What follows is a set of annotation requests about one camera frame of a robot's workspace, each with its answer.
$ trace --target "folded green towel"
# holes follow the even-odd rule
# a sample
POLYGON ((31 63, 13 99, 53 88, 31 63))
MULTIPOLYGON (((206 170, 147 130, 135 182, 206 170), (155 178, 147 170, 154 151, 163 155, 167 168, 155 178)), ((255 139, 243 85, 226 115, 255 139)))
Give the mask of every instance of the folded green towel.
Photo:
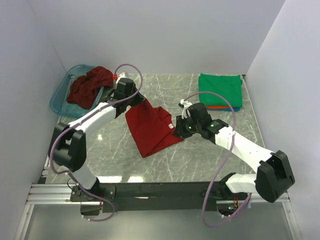
MULTIPOLYGON (((215 76, 201 73, 198 79, 199 92, 209 91, 221 95, 229 101, 232 107, 242 107, 242 77, 215 76)), ((200 94, 200 103, 205 106, 228 106, 221 98, 212 94, 200 94)))

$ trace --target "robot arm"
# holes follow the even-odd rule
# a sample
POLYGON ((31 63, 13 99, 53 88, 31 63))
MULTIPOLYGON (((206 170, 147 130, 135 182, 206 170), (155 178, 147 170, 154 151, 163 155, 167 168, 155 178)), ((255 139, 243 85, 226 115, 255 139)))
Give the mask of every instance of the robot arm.
POLYGON ((54 149, 53 159, 56 164, 69 169, 76 181, 93 194, 100 196, 100 183, 86 164, 86 136, 90 136, 103 125, 116 119, 120 114, 125 112, 128 106, 133 107, 141 103, 145 98, 138 93, 129 100, 106 107, 107 104, 127 98, 136 91, 137 88, 133 80, 129 79, 127 74, 122 73, 117 79, 116 89, 111 91, 95 109, 69 124, 57 124, 53 131, 49 154, 54 141, 64 130, 82 123, 83 120, 89 118, 61 138, 57 147, 54 149))
POLYGON ((232 127, 220 119, 212 120, 202 103, 191 104, 181 100, 182 115, 176 117, 174 135, 189 138, 198 133, 227 150, 232 144, 232 153, 247 163, 255 174, 234 173, 225 182, 232 193, 258 193, 266 201, 273 203, 295 183, 295 178, 287 155, 282 151, 272 152, 233 131, 232 127))

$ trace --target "red cloth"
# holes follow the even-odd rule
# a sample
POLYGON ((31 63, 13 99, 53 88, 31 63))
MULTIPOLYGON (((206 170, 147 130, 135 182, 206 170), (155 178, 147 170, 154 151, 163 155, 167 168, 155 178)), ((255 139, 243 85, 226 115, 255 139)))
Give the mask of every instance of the red cloth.
POLYGON ((147 99, 130 108, 125 119, 143 158, 183 141, 173 136, 171 114, 160 106, 153 108, 147 99))
POLYGON ((103 66, 97 66, 71 84, 66 101, 90 109, 101 87, 114 87, 113 73, 103 66))

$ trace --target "white wall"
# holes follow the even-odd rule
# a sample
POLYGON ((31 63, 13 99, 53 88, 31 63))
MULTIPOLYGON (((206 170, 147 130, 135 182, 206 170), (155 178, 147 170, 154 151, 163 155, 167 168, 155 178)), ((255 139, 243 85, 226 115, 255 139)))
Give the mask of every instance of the white wall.
POLYGON ((246 74, 284 0, 28 0, 66 69, 246 74))
POLYGON ((0 1, 0 238, 10 240, 41 175, 57 116, 49 101, 64 74, 26 0, 0 1))
POLYGON ((289 157, 306 240, 320 238, 319 10, 319 0, 287 0, 245 78, 266 146, 289 157))

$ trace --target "cable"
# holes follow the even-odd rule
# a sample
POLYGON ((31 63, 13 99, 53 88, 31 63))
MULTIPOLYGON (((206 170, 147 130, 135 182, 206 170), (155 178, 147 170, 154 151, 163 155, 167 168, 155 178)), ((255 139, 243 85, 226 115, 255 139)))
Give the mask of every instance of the cable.
MULTIPOLYGON (((192 94, 192 95, 188 96, 187 98, 184 99, 184 101, 187 101, 188 99, 192 98, 193 96, 196 96, 196 95, 199 95, 199 94, 211 94, 211 95, 217 96, 217 97, 221 98, 223 101, 225 101, 225 103, 228 105, 228 107, 230 108, 230 110, 232 112, 232 116, 233 116, 232 131, 235 131, 236 130, 236 113, 235 113, 234 108, 227 101, 227 99, 225 99, 223 96, 221 96, 221 95, 219 95, 217 93, 211 92, 211 91, 200 91, 200 92, 197 92, 195 94, 192 94)), ((229 159, 229 157, 230 157, 230 155, 232 153, 232 150, 234 149, 234 146, 235 146, 235 135, 233 134, 232 135, 232 140, 231 140, 231 146, 230 146, 230 149, 228 151, 228 154, 226 155, 226 157, 222 161, 222 164, 220 165, 220 167, 216 171, 213 179, 211 180, 211 182, 210 182, 210 184, 208 186, 208 189, 207 189, 207 191, 205 193, 205 196, 204 196, 201 215, 202 215, 202 221, 203 221, 204 225, 206 225, 208 228, 217 228, 217 227, 225 224, 226 222, 231 221, 234 217, 238 216, 239 214, 241 214, 245 210, 245 207, 249 204, 249 201, 251 199, 251 195, 252 194, 250 193, 250 194, 248 194, 247 198, 244 200, 243 204, 241 204, 241 206, 230 217, 228 217, 226 220, 224 220, 224 221, 222 221, 222 222, 220 222, 218 224, 209 224, 209 223, 207 223, 205 212, 206 212, 206 206, 207 206, 209 194, 211 192, 212 186, 213 186, 213 184, 214 184, 219 172, 221 171, 221 169, 223 168, 223 166, 226 164, 227 160, 229 159)))
POLYGON ((70 188, 72 190, 72 187, 70 187, 70 185, 69 185, 70 180, 72 180, 72 178, 69 178, 69 180, 66 182, 66 185, 68 186, 68 188, 70 188))
POLYGON ((135 92, 134 94, 132 94, 132 95, 124 98, 124 99, 114 101, 114 102, 112 102, 112 103, 109 103, 109 104, 107 104, 107 105, 104 105, 104 106, 100 107, 99 109, 96 109, 94 112, 92 112, 92 113, 89 114, 87 117, 85 117, 81 122, 78 122, 78 123, 76 123, 75 125, 70 126, 70 127, 67 128, 66 130, 64 130, 63 132, 61 132, 60 135, 59 135, 59 136, 55 139, 55 141, 53 142, 52 147, 51 147, 51 151, 50 151, 50 155, 49 155, 50 166, 51 166, 52 171, 53 171, 55 174, 68 174, 68 175, 72 178, 72 180, 75 182, 75 184, 76 184, 77 186, 79 186, 79 187, 81 188, 81 190, 82 190, 83 192, 85 192, 87 195, 89 195, 89 196, 91 196, 91 197, 93 197, 93 198, 99 199, 99 200, 101 200, 101 201, 103 201, 103 202, 106 202, 106 203, 108 203, 109 205, 111 205, 111 207, 112 207, 112 213, 110 214, 110 216, 108 216, 108 217, 106 217, 106 218, 103 218, 103 219, 91 219, 91 218, 89 218, 89 217, 87 217, 87 216, 84 216, 84 218, 85 218, 85 219, 88 219, 88 221, 102 222, 102 221, 105 221, 105 220, 108 220, 108 219, 112 218, 113 215, 114 215, 115 212, 116 212, 116 206, 115 206, 112 202, 110 202, 109 200, 107 200, 107 199, 105 199, 105 198, 102 198, 102 197, 100 197, 100 196, 97 196, 97 195, 95 195, 95 194, 92 194, 91 192, 87 191, 87 190, 75 179, 75 177, 73 176, 72 172, 71 172, 69 169, 68 169, 68 170, 62 170, 62 171, 57 171, 56 168, 55 168, 55 166, 54 166, 54 152, 55 152, 55 149, 56 149, 59 141, 61 140, 61 138, 62 138, 65 134, 67 134, 69 131, 71 131, 72 129, 77 128, 79 125, 83 124, 85 121, 89 120, 89 119, 92 118, 94 115, 96 115, 97 113, 99 113, 101 110, 106 109, 106 108, 108 108, 108 107, 110 107, 110 106, 113 106, 113 105, 115 105, 115 104, 119 104, 119 103, 122 103, 122 102, 124 102, 124 101, 127 101, 127 100, 133 98, 134 96, 136 96, 136 95, 139 93, 140 89, 142 88, 143 81, 144 81, 141 71, 140 71, 136 66, 134 66, 134 65, 132 65, 132 64, 130 64, 130 63, 124 63, 124 64, 121 64, 120 66, 118 66, 118 67, 115 69, 114 74, 116 74, 117 71, 119 70, 119 68, 121 68, 122 66, 130 66, 130 67, 134 68, 134 69, 139 73, 139 75, 140 75, 140 85, 139 85, 138 89, 136 90, 136 92, 135 92))

